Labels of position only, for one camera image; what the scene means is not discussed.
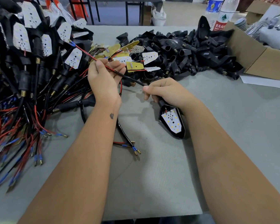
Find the white plastic bag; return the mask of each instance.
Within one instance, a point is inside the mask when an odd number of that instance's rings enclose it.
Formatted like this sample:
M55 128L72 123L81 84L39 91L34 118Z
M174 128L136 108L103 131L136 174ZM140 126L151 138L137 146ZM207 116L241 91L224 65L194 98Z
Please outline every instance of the white plastic bag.
M154 26L164 26L167 15L163 11L163 7L161 8L160 12L157 12L156 9L154 9L152 11L152 14L153 14L153 17L152 17L153 25Z

